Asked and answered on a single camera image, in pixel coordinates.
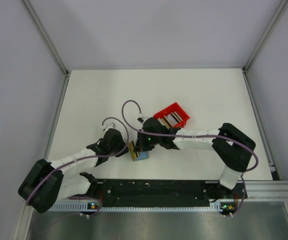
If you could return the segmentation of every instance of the small box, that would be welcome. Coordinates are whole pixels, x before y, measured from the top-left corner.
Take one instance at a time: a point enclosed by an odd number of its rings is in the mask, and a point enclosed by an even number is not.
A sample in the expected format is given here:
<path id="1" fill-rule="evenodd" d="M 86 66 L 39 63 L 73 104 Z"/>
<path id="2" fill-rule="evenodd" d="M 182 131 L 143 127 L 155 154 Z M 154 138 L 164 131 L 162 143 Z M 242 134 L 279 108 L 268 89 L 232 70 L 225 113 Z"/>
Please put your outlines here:
<path id="1" fill-rule="evenodd" d="M 185 127 L 186 122 L 190 119 L 190 116 L 183 110 L 183 108 L 181 108 L 181 106 L 177 102 L 174 102 L 172 105 L 169 105 L 168 107 L 159 111 L 153 116 L 153 118 L 158 120 L 162 119 L 163 117 L 167 117 L 170 114 L 178 116 L 180 119 L 180 122 L 173 126 L 174 128 Z"/>

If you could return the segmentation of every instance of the white wall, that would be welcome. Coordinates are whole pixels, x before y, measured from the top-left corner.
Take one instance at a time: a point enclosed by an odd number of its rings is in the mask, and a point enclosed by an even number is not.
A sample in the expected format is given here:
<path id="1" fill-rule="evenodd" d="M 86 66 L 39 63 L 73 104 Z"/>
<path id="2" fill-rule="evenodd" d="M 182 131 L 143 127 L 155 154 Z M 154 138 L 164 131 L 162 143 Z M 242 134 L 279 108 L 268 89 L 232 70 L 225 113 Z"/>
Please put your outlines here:
<path id="1" fill-rule="evenodd" d="M 0 240 L 11 239 L 18 187 L 42 156 L 63 76 L 19 0 L 0 0 Z"/>
<path id="2" fill-rule="evenodd" d="M 72 69 L 243 67 L 281 0 L 30 0 Z"/>
<path id="3" fill-rule="evenodd" d="M 288 8 L 250 72 L 274 156 L 288 179 Z"/>

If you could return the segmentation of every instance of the white table surface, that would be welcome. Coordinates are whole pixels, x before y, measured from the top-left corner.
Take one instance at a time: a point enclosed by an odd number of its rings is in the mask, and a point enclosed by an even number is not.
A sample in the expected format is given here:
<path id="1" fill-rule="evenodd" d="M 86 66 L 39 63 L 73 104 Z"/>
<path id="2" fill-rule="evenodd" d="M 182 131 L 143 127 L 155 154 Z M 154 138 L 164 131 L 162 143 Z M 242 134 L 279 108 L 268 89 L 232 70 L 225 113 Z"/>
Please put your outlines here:
<path id="1" fill-rule="evenodd" d="M 103 136 L 102 120 L 109 116 L 122 119 L 121 107 L 128 99 L 136 100 L 147 117 L 178 102 L 190 116 L 186 128 L 191 130 L 216 129 L 223 123 L 235 125 L 256 142 L 259 157 L 258 167 L 244 178 L 272 180 L 241 69 L 73 70 L 48 160 L 95 143 Z M 137 107 L 130 103 L 125 110 L 129 122 L 141 128 L 136 120 Z M 125 136 L 123 127 L 116 125 Z M 130 130 L 130 136 L 136 140 L 137 134 Z M 149 159 L 133 161 L 128 153 L 111 157 L 89 172 L 96 178 L 110 179 L 218 180 L 223 168 L 214 151 L 156 146 L 149 152 Z"/>

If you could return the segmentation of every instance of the robotic arm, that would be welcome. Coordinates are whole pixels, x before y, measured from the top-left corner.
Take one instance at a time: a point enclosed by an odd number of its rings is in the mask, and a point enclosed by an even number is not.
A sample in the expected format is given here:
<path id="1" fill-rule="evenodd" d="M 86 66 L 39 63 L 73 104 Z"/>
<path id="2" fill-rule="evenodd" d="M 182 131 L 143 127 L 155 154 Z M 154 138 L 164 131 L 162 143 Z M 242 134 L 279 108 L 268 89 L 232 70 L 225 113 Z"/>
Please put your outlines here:
<path id="1" fill-rule="evenodd" d="M 91 184 L 96 182 L 96 179 L 91 174 L 85 172 L 86 169 L 106 162 L 109 159 L 108 156 L 119 153 L 125 145 L 126 143 L 121 133 L 116 130 L 116 125 L 111 123 L 104 130 L 103 138 L 100 138 L 96 143 L 88 145 L 80 152 L 51 162 L 47 162 L 44 159 L 38 160 L 19 187 L 18 194 L 27 200 L 36 186 L 49 173 L 57 167 L 73 162 L 52 173 L 30 200 L 29 204 L 33 208 L 39 213 L 44 213 L 56 201 L 77 194 L 85 194 Z M 120 157 L 128 152 L 129 150 L 125 148 L 124 151 L 115 156 Z"/>
<path id="2" fill-rule="evenodd" d="M 182 136 L 204 136 L 220 135 L 236 140 L 251 150 L 255 149 L 255 142 L 238 130 L 230 123 L 224 123 L 222 127 L 212 130 L 186 130 L 185 128 L 173 127 L 167 129 L 157 119 L 151 117 L 145 121 L 138 119 L 143 124 L 142 130 L 149 133 L 170 134 Z M 166 149 L 200 149 L 215 151 L 225 163 L 224 170 L 219 179 L 219 189 L 232 190 L 240 176 L 247 170 L 252 154 L 241 146 L 229 143 L 222 138 L 184 138 L 152 136 L 138 133 L 135 146 L 136 152 L 146 152 L 152 150 L 155 145 L 161 145 Z"/>

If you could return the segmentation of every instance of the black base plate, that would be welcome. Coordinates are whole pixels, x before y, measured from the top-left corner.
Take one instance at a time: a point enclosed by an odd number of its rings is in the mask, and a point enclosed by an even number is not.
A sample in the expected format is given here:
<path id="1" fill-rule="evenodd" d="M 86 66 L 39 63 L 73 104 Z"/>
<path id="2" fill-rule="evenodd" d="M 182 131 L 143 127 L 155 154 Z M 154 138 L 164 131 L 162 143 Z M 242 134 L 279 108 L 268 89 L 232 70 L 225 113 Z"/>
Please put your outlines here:
<path id="1" fill-rule="evenodd" d="M 96 195 L 89 197 L 101 196 L 103 207 L 209 207 L 207 190 L 216 186 L 204 180 L 97 179 Z M 237 183 L 227 198 L 234 201 L 237 193 L 240 199 L 242 191 L 243 184 Z"/>

